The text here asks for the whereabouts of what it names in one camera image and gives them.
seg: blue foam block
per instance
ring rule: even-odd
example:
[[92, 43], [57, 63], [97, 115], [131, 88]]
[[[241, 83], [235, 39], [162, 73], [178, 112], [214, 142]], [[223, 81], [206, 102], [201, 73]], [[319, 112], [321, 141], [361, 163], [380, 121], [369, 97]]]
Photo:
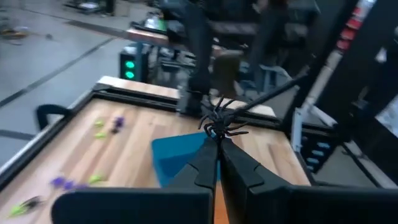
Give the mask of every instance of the blue foam block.
[[152, 141], [153, 163], [161, 187], [169, 184], [184, 165], [195, 157], [205, 138], [205, 133], [195, 133]]

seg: black pole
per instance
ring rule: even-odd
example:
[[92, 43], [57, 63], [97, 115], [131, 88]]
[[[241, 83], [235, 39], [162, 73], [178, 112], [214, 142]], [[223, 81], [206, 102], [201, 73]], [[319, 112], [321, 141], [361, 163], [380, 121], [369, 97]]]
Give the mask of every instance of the black pole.
[[283, 84], [282, 86], [277, 87], [276, 89], [272, 90], [271, 92], [260, 96], [259, 98], [253, 100], [252, 102], [246, 104], [245, 106], [242, 106], [236, 110], [233, 111], [233, 115], [237, 116], [240, 115], [241, 113], [250, 110], [251, 108], [260, 105], [262, 103], [265, 103], [267, 100], [272, 99], [273, 97], [289, 90], [290, 88], [292, 88], [295, 85], [299, 85], [301, 83], [304, 83], [308, 78], [308, 75], [305, 73], [303, 75], [299, 75], [298, 77], [296, 77], [295, 79]]
[[340, 38], [341, 31], [345, 28], [348, 19], [352, 16], [352, 13], [358, 3], [358, 0], [347, 0], [343, 9], [340, 11], [335, 24], [331, 30], [330, 38], [326, 41], [326, 44], [322, 50], [322, 53], [316, 57], [313, 64], [308, 71], [308, 78], [300, 86], [293, 102], [291, 102], [284, 119], [282, 121], [281, 130], [284, 133], [289, 133], [292, 127], [293, 113], [296, 108], [301, 107], [310, 93], [313, 84], [316, 82], [321, 69], [326, 65], [331, 52], [336, 48], [336, 43]]

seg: wooden tabletop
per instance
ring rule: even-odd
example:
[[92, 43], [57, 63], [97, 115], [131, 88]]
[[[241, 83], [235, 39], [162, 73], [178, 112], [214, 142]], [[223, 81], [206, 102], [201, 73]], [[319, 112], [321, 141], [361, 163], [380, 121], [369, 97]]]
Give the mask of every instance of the wooden tabletop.
[[[167, 47], [175, 50], [188, 51], [186, 46], [184, 46], [183, 44], [170, 42], [169, 38], [166, 35], [137, 30], [135, 28], [130, 28], [126, 32], [128, 39], [135, 42], [143, 42], [145, 44], [150, 44], [158, 47]], [[219, 55], [222, 51], [222, 47], [213, 45], [213, 55]]]
[[[103, 77], [100, 83], [130, 90], [178, 98], [178, 91], [145, 83]], [[235, 102], [230, 108], [244, 103]], [[252, 112], [274, 116], [267, 106]], [[125, 127], [111, 134], [115, 117], [124, 116]], [[103, 120], [104, 126], [94, 125]], [[151, 142], [157, 138], [196, 133], [198, 120], [176, 113], [141, 108], [104, 100], [93, 100], [50, 142], [43, 151], [0, 192], [0, 223], [49, 224], [54, 200], [65, 191], [49, 183], [63, 175], [78, 184], [87, 183], [91, 175], [102, 175], [97, 187], [159, 187], [152, 165]], [[292, 184], [309, 185], [289, 141], [283, 133], [245, 127], [250, 133], [235, 136], [233, 141], [262, 165]], [[96, 133], [107, 136], [96, 139]], [[45, 203], [32, 212], [8, 218], [11, 208], [35, 196]], [[228, 223], [221, 184], [217, 184], [215, 223]]]

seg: gray floor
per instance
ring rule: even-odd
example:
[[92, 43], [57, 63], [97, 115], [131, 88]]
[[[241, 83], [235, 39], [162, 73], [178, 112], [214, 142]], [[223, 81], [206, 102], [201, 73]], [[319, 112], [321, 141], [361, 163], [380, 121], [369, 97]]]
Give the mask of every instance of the gray floor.
[[[86, 16], [65, 10], [61, 1], [25, 0], [24, 9], [18, 1], [4, 1], [8, 14], [17, 26], [26, 26], [32, 35], [22, 45], [0, 41], [0, 101], [25, 89], [43, 77], [52, 77], [28, 93], [0, 108], [0, 129], [37, 134], [33, 111], [44, 103], [70, 105], [103, 75], [118, 74], [118, 53], [129, 43], [126, 40], [65, 25], [77, 20], [125, 29], [130, 21], [144, 17], [146, 6], [131, 4], [129, 17]], [[51, 34], [53, 40], [47, 40]], [[278, 116], [283, 116], [294, 90], [267, 102]], [[0, 137], [0, 165], [12, 157], [27, 141]], [[349, 157], [337, 150], [316, 176], [336, 184], [373, 186]]]

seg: toy spider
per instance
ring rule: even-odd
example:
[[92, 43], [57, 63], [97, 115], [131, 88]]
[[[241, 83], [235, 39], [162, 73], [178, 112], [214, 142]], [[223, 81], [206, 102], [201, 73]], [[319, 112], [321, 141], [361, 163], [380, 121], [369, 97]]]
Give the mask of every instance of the toy spider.
[[[208, 118], [212, 121], [212, 123], [205, 124], [203, 129], [205, 130], [207, 136], [211, 137], [215, 141], [219, 141], [225, 138], [225, 136], [237, 136], [240, 134], [247, 134], [249, 133], [248, 131], [237, 131], [234, 133], [231, 133], [230, 131], [237, 130], [239, 128], [242, 128], [243, 126], [247, 125], [247, 123], [243, 123], [240, 125], [237, 125], [235, 127], [229, 127], [229, 125], [233, 122], [234, 119], [234, 114], [229, 114], [225, 113], [225, 109], [228, 105], [230, 105], [234, 100], [229, 100], [225, 105], [221, 106], [221, 103], [224, 100], [224, 96], [221, 97], [219, 102], [217, 103], [216, 106], [214, 106], [211, 103], [210, 96], [208, 96], [208, 101], [210, 106], [207, 106], [202, 103], [202, 105], [205, 107], [207, 110], [207, 114], [204, 115], [200, 119], [199, 127], [198, 129], [201, 128], [203, 122]], [[216, 134], [215, 137], [211, 135], [211, 132], [214, 132]]]

